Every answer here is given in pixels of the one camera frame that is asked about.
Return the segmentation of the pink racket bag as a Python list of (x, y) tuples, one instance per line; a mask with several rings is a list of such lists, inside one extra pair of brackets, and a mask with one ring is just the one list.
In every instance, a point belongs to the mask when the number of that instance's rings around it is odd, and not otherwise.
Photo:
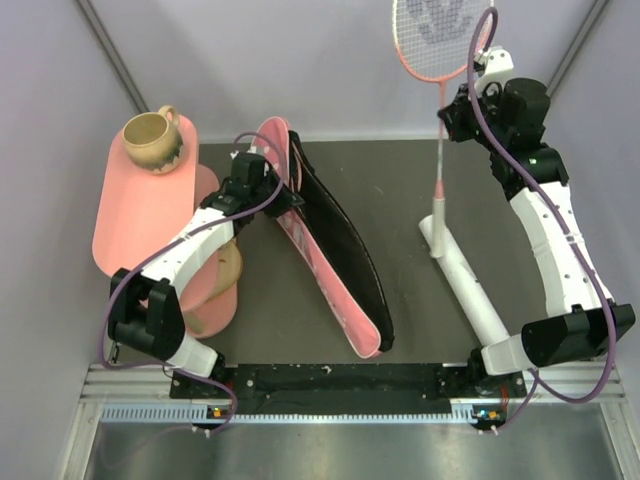
[(395, 340), (374, 262), (350, 218), (317, 176), (289, 122), (267, 118), (251, 148), (262, 154), (303, 203), (277, 218), (313, 274), (354, 352), (369, 359)]

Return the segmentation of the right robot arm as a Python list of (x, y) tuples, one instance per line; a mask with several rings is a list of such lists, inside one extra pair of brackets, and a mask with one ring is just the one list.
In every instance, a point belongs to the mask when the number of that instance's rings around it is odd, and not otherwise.
[(550, 98), (543, 83), (515, 78), (491, 82), (476, 94), (462, 84), (442, 108), (451, 140), (474, 140), (490, 154), (491, 172), (520, 220), (540, 272), (546, 318), (505, 332), (499, 318), (471, 316), (494, 330), (467, 370), (469, 388), (487, 396), (506, 374), (582, 361), (609, 352), (635, 324), (601, 283), (573, 214), (569, 176), (560, 153), (542, 139)]

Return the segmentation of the white shuttlecock tube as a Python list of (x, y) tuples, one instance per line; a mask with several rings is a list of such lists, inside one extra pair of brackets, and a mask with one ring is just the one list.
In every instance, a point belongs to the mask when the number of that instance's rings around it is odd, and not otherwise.
[(488, 346), (507, 340), (506, 327), (450, 230), (435, 229), (433, 220), (433, 215), (426, 216), (418, 228), (480, 343)]

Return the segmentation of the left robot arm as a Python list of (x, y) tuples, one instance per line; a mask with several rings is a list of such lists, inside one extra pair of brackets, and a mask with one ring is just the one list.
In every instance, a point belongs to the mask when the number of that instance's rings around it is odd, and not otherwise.
[(180, 297), (205, 263), (261, 212), (276, 218), (301, 205), (264, 149), (238, 152), (231, 175), (200, 203), (167, 246), (111, 278), (106, 333), (114, 342), (192, 375), (205, 396), (226, 387), (224, 356), (187, 332)]

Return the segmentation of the pink badminton racket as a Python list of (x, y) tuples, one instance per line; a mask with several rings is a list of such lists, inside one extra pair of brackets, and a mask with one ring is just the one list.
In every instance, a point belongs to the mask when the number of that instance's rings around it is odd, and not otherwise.
[(492, 1), (401, 0), (392, 5), (392, 35), (396, 53), (414, 78), (439, 89), (440, 109), (446, 105), (447, 84), (467, 69), (470, 45), (482, 49), (491, 22), (480, 16)]

